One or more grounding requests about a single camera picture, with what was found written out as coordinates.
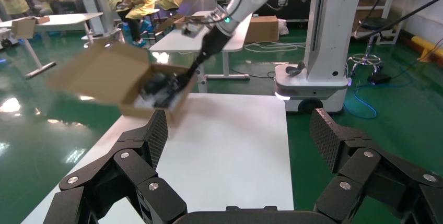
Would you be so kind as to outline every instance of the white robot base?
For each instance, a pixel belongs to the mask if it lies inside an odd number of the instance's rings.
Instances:
[[[297,65],[278,65],[275,67],[275,95],[284,100],[287,112],[310,113],[314,108],[324,108],[328,113],[343,110],[348,79],[334,82],[309,82],[306,69],[299,75],[286,73],[286,67]]]

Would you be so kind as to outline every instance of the white tabletop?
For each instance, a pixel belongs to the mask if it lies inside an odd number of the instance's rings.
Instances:
[[[212,11],[198,11],[193,16],[207,16]],[[238,52],[243,49],[244,39],[248,32],[251,15],[248,16],[237,27],[234,36],[223,48],[223,52]],[[172,30],[163,39],[151,46],[151,52],[198,52],[202,48],[203,36],[208,32],[205,27],[195,37],[187,37],[181,34],[181,30]]]
[[[282,100],[191,93],[183,110],[178,126],[168,127],[157,172],[183,198],[189,213],[224,211],[226,206],[294,209]],[[105,155],[122,132],[146,123],[120,117],[71,172]],[[42,223],[56,192],[58,186],[23,223]],[[122,199],[100,223],[143,222]]]
[[[102,14],[103,13],[49,15],[50,21],[42,24],[37,24],[36,27],[74,25],[93,19]],[[14,20],[0,22],[0,28],[12,27],[12,21]]]

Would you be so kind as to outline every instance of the white wall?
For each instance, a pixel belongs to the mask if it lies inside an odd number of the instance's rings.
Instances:
[[[412,11],[431,0],[412,0],[408,11]],[[392,6],[400,8],[406,0],[394,0]],[[403,27],[406,31],[429,42],[437,43],[443,38],[443,1],[439,1],[407,20]]]

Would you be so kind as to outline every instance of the stool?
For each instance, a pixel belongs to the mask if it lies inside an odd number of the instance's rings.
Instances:
[[[178,9],[179,8],[177,7],[177,8],[171,8],[171,9],[165,10],[168,14],[168,18],[171,18],[172,16],[176,15]]]
[[[365,21],[359,21],[362,28],[377,31],[380,28],[383,28],[389,25],[389,21],[384,18],[367,18]],[[374,45],[374,39],[378,34],[371,36],[369,39],[368,46],[366,48],[365,53],[357,53],[348,58],[348,61],[351,60],[355,64],[351,69],[351,76],[355,75],[355,69],[358,65],[371,65],[374,68],[374,74],[381,70],[381,59],[374,54],[371,54],[372,46]]]
[[[156,25],[160,24],[161,19],[160,19],[159,11],[160,11],[160,9],[154,9],[152,13],[147,14],[145,16],[145,19],[146,19],[146,17],[149,17],[149,20],[151,21],[151,25],[152,26],[154,26],[154,18],[155,18],[156,14],[157,14],[157,17],[158,17],[158,23],[156,23]],[[158,41],[157,40],[157,36],[159,36],[160,34],[162,34],[164,36],[163,32],[158,32],[158,33],[156,33],[156,32],[148,32],[148,30],[145,30],[145,31],[141,32],[140,36],[142,36],[143,34],[148,35],[148,37],[147,38],[143,38],[142,37],[142,39],[144,39],[144,40],[154,40],[156,43]]]

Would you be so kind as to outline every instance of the power adapter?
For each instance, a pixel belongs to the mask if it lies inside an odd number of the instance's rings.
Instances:
[[[372,83],[374,85],[378,85],[378,84],[385,84],[385,83],[389,83],[391,81],[391,76],[386,75],[386,74],[382,74],[382,73],[376,73],[376,74],[372,74],[371,76],[368,77],[368,82]]]

